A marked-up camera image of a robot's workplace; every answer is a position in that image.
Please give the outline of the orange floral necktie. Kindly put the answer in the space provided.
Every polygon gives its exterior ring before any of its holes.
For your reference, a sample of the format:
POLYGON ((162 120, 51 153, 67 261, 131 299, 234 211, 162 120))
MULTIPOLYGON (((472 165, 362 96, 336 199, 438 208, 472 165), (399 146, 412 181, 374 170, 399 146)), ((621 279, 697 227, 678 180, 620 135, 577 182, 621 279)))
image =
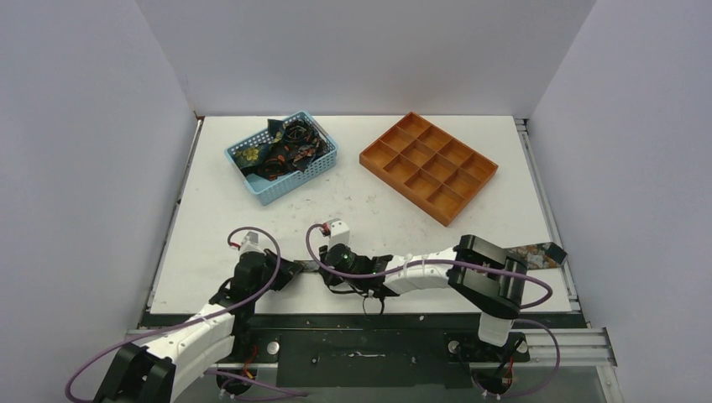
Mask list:
MULTIPOLYGON (((383 276, 386 273, 398 275, 416 272, 446 273, 453 267, 445 263, 447 260, 468 261, 485 267, 503 269, 506 259, 515 258, 523 262, 529 270, 554 269, 562 267, 567 257, 568 253, 552 242, 501 248, 482 238, 464 235, 458 244, 442 252, 406 256, 392 254, 392 260, 387 264, 386 270, 372 276, 383 276)), ((330 273, 336 271, 331 266, 323 264, 320 257, 316 261, 299 262, 304 264, 306 272, 318 272, 319 269, 330 273)))

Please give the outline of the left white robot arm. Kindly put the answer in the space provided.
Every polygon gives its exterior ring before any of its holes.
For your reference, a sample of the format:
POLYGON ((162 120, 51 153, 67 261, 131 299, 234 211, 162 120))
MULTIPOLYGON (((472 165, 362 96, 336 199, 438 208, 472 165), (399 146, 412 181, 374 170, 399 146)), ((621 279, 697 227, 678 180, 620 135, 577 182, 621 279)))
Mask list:
POLYGON ((302 269, 268 249, 240 254, 233 276, 180 329, 144 345, 122 346, 93 400, 172 402, 216 362, 258 357, 259 342, 249 324, 257 293, 281 290, 302 269))

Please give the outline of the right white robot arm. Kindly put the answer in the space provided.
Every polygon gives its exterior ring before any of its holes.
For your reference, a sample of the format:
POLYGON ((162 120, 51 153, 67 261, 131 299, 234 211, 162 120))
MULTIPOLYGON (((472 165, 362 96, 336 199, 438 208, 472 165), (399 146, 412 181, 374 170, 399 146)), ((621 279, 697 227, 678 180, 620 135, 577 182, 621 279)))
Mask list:
POLYGON ((494 360, 508 348, 510 330, 521 312, 527 267, 482 238, 463 235, 456 246, 433 254, 374 257, 331 241, 319 248, 319 257, 333 270, 348 274, 343 278, 320 270, 326 283, 346 282, 380 300, 415 290, 451 288, 482 311, 474 338, 477 354, 494 360))

